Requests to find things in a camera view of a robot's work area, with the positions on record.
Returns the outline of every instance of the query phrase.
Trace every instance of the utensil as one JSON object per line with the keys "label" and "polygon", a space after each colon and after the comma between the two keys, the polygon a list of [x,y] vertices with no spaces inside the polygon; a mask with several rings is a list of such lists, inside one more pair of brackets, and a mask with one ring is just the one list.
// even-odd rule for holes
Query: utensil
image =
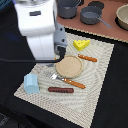
{"label": "utensil", "polygon": [[85,88],[85,85],[81,84],[81,83],[78,83],[78,82],[75,82],[75,81],[72,81],[72,80],[69,80],[69,79],[65,79],[65,78],[59,78],[56,74],[52,74],[51,72],[44,72],[45,73],[45,76],[55,80],[55,79],[58,79],[58,80],[61,80],[67,84],[71,84],[71,85],[74,85],[76,87],[79,87],[79,88],[82,88],[84,89]]}
{"label": "utensil", "polygon": [[108,28],[111,28],[109,24],[101,19],[102,10],[95,6],[87,6],[81,9],[80,20],[85,24],[96,24],[99,21],[104,23]]}
{"label": "utensil", "polygon": [[76,53],[69,53],[69,52],[66,52],[66,54],[73,54],[73,55],[78,56],[81,59],[89,60],[89,61],[92,61],[92,62],[97,62],[96,58],[92,58],[92,57],[88,57],[88,56],[84,56],[84,55],[80,55],[80,54],[76,54]]}
{"label": "utensil", "polygon": [[59,87],[49,87],[49,92],[59,92],[59,93],[73,93],[73,88],[59,88]]}
{"label": "utensil", "polygon": [[58,0],[58,14],[65,19],[71,19],[77,15],[77,8],[81,0]]}
{"label": "utensil", "polygon": [[119,7],[116,11],[116,15],[118,17],[119,25],[128,30],[128,4]]}

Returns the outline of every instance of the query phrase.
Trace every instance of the black cable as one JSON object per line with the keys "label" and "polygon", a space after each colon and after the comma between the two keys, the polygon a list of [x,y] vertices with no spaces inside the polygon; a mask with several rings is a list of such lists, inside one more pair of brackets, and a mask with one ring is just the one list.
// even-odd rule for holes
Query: black cable
{"label": "black cable", "polygon": [[58,46],[58,51],[60,54],[60,58],[57,60],[8,60],[8,59],[0,58],[0,61],[9,62],[9,63],[57,63],[64,58],[66,48]]}

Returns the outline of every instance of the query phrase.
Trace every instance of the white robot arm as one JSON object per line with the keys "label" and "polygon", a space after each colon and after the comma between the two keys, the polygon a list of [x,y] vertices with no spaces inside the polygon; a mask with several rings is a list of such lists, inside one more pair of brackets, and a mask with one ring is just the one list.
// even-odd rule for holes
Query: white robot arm
{"label": "white robot arm", "polygon": [[56,63],[64,58],[67,40],[64,27],[56,22],[55,0],[13,0],[17,12],[18,27],[26,36],[28,46],[36,61],[4,60],[4,62]]}

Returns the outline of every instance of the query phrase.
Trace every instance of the wooden plate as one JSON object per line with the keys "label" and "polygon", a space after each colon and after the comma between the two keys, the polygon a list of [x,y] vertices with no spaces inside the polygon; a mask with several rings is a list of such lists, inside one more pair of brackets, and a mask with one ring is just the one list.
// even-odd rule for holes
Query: wooden plate
{"label": "wooden plate", "polygon": [[75,78],[83,71],[83,63],[80,58],[73,55],[65,55],[65,58],[55,65],[56,71],[64,78]]}

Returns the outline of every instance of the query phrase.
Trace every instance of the light blue object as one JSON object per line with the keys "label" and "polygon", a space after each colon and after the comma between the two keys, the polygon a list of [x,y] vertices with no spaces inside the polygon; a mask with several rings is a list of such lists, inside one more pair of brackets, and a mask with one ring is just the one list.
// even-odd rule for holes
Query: light blue object
{"label": "light blue object", "polygon": [[37,76],[35,74],[27,74],[24,76],[24,90],[27,94],[39,92]]}
{"label": "light blue object", "polygon": [[11,3],[12,0],[0,0],[0,10],[2,10],[5,6]]}

